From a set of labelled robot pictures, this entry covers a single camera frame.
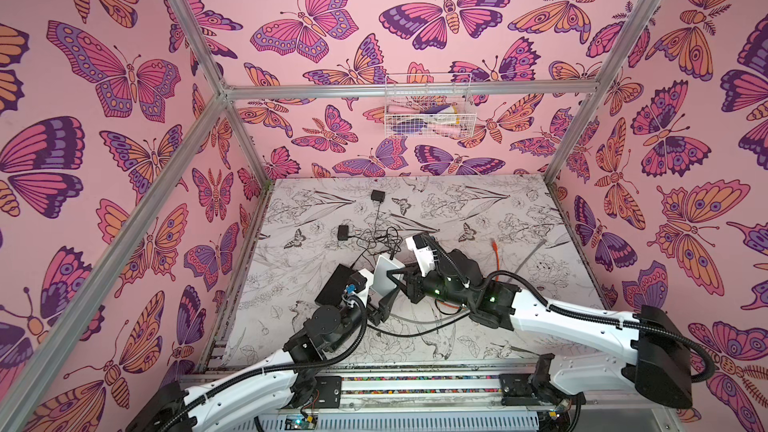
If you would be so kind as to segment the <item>white network switch box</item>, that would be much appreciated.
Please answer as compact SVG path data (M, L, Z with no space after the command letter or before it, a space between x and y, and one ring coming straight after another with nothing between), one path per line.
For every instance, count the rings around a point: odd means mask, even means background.
M387 275L389 271L399 270L404 264L396 258L389 258L388 254L380 254L376 261L374 279L371 290L379 298L384 298L397 289L396 283Z

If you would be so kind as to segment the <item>black network switch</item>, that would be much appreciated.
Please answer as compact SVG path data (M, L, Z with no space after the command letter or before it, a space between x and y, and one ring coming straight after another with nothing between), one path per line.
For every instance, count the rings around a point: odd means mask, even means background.
M348 292L355 292L357 286L352 279L355 271L339 264L315 298L318 306L339 306Z

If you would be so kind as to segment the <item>black power adapter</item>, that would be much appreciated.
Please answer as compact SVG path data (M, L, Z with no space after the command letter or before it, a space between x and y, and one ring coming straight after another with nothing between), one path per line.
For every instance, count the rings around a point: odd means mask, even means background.
M382 245L389 258L394 258L403 249L405 237L418 234L419 230L411 219L394 212L381 213L381 206L385 201L385 192L373 190L371 200L376 205L373 219L371 237L374 244Z
M349 265L355 269L362 260L370 265L381 254L393 259L402 251L403 239L399 231L394 227L379 228L378 226L353 231L349 225L342 224L337 229L337 240L340 242L352 241L360 252L356 259Z

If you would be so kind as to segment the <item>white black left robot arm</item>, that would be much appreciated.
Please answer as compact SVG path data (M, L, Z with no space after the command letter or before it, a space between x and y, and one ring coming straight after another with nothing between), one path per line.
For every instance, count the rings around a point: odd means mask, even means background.
M350 357L367 330L387 320L398 292L376 306L357 293L337 306L322 306L282 349L222 379L183 389L178 381L161 387L126 427L128 431L227 431L265 412L302 407L311 400L318 372Z

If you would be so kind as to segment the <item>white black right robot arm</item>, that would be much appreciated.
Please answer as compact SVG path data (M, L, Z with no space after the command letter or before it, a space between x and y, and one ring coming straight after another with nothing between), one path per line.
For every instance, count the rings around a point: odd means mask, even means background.
M530 378L546 401L592 392L625 392L668 408L693 404L692 386L717 367L703 346L683 336L659 308L639 313L599 310L544 297L521 276L482 274L458 250L428 247L402 264L381 256L374 272L381 297L403 293L412 303L433 298L462 307L467 318L492 330L543 334L591 348L575 357L543 354Z

